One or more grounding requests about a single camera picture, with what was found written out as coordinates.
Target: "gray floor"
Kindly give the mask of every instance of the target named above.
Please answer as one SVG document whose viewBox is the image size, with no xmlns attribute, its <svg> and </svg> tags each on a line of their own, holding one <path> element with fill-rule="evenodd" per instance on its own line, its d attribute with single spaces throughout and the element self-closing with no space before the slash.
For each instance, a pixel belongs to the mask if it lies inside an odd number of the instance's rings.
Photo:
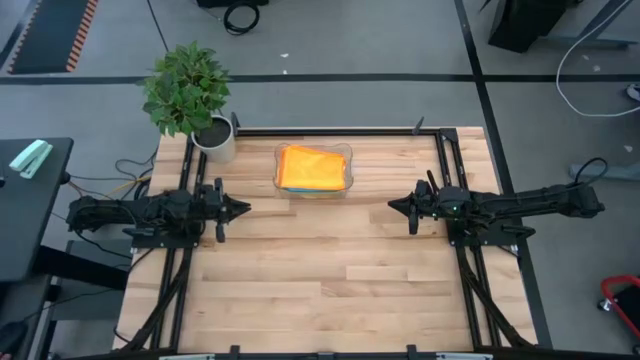
<svg viewBox="0 0 640 360">
<path fill-rule="evenodd" d="M 526 54 L 486 44 L 491 5 L 465 0 L 482 69 L 487 74 L 554 74 L 568 48 L 546 41 Z M 0 44 L 20 19 L 26 0 L 0 2 Z M 189 0 L 151 0 L 170 48 L 198 40 L 213 47 L 232 74 L 454 73 L 470 74 L 455 7 L 450 0 L 273 0 L 255 32 L 231 37 L 217 20 Z M 577 34 L 602 0 L 587 0 L 563 17 L 552 33 Z M 605 33 L 640 40 L 635 1 Z M 221 15 L 220 9 L 211 11 Z M 76 72 L 53 76 L 145 75 L 164 51 L 146 1 L 105 0 L 98 6 Z M 638 52 L 578 49 L 566 73 L 640 73 Z M 0 76 L 7 76 L 5 71 Z M 563 84 L 587 111 L 620 111 L 634 105 L 624 83 Z M 232 84 L 225 111 L 243 126 L 484 125 L 473 83 L 310 82 Z M 640 152 L 640 113 L 616 119 L 583 118 L 563 103 L 553 84 L 488 84 L 516 190 L 570 181 L 567 166 L 592 156 L 630 164 Z M 0 86 L 0 137 L 70 136 L 69 172 L 112 176 L 119 158 L 146 159 L 158 142 L 134 85 Z M 625 149 L 631 146 L 631 152 Z M 136 172 L 143 168 L 133 168 Z M 108 192 L 119 183 L 78 181 Z M 589 221 L 557 216 L 528 219 L 538 233 L 530 247 L 553 344 L 560 349 L 628 353 L 633 339 L 611 313 L 596 310 L 599 283 L 638 273 L 635 213 L 640 184 L 596 185 L 607 211 Z M 66 213 L 76 194 L 61 189 L 54 211 Z M 96 234 L 108 237 L 109 234 Z M 64 248 L 73 238 L 55 217 L 45 243 Z M 63 324 L 54 350 L 65 356 L 109 349 L 115 320 Z"/>
</svg>

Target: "mint green object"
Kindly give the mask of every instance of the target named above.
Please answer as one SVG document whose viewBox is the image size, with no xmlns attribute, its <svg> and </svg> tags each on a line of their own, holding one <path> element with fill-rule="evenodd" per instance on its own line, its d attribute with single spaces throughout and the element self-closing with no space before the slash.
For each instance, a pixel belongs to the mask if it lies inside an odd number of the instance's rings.
<svg viewBox="0 0 640 360">
<path fill-rule="evenodd" d="M 53 145 L 48 144 L 46 141 L 36 140 L 22 150 L 9 164 L 9 167 L 14 171 L 21 171 L 21 177 L 31 179 L 40 168 L 40 165 L 47 159 L 52 149 Z"/>
</svg>

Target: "red object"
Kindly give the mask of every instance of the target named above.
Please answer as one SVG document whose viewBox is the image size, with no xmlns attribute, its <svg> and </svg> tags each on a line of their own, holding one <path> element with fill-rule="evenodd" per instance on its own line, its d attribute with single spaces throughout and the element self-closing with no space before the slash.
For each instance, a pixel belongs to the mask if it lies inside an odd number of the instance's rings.
<svg viewBox="0 0 640 360">
<path fill-rule="evenodd" d="M 620 306 L 618 306 L 618 303 L 614 299 L 613 292 L 611 291 L 611 289 L 609 289 L 609 286 L 614 284 L 631 284 L 631 285 L 640 287 L 640 279 L 633 275 L 621 275 L 621 276 L 613 276 L 610 278 L 606 278 L 602 280 L 602 283 L 600 283 L 600 287 L 602 288 L 602 293 L 607 298 L 607 300 L 611 302 L 613 309 L 618 313 L 618 315 L 620 315 L 620 317 L 627 324 L 627 326 L 631 328 L 631 331 L 633 331 L 633 333 L 636 334 L 638 338 L 640 338 L 640 330 L 638 330 L 638 328 L 633 324 L 631 319 L 629 319 L 627 314 L 625 314 L 624 311 L 622 311 L 622 309 L 620 308 Z"/>
</svg>

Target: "white pot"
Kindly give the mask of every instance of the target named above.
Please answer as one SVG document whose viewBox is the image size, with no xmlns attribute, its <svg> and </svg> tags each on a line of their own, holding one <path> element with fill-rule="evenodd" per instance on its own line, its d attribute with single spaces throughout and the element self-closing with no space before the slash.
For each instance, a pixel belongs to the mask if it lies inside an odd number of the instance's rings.
<svg viewBox="0 0 640 360">
<path fill-rule="evenodd" d="M 229 137 L 222 144 L 215 147 L 206 147 L 198 144 L 195 133 L 191 133 L 191 140 L 193 143 L 202 150 L 205 154 L 207 154 L 207 160 L 217 162 L 217 163 L 228 163 L 236 155 L 236 140 L 233 135 L 233 124 L 231 120 L 227 119 L 224 116 L 220 115 L 211 115 L 211 117 L 215 120 L 223 120 L 229 124 Z"/>
</svg>

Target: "potted plant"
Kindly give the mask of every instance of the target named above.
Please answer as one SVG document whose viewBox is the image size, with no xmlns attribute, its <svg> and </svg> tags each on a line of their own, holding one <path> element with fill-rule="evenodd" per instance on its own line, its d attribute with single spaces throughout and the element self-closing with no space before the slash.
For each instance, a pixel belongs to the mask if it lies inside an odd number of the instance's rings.
<svg viewBox="0 0 640 360">
<path fill-rule="evenodd" d="M 161 134 L 184 133 L 209 159 L 229 162 L 235 155 L 233 124 L 214 114 L 226 103 L 229 77 L 213 54 L 193 42 L 156 60 L 155 74 L 143 82 L 147 102 L 142 109 Z"/>
</svg>

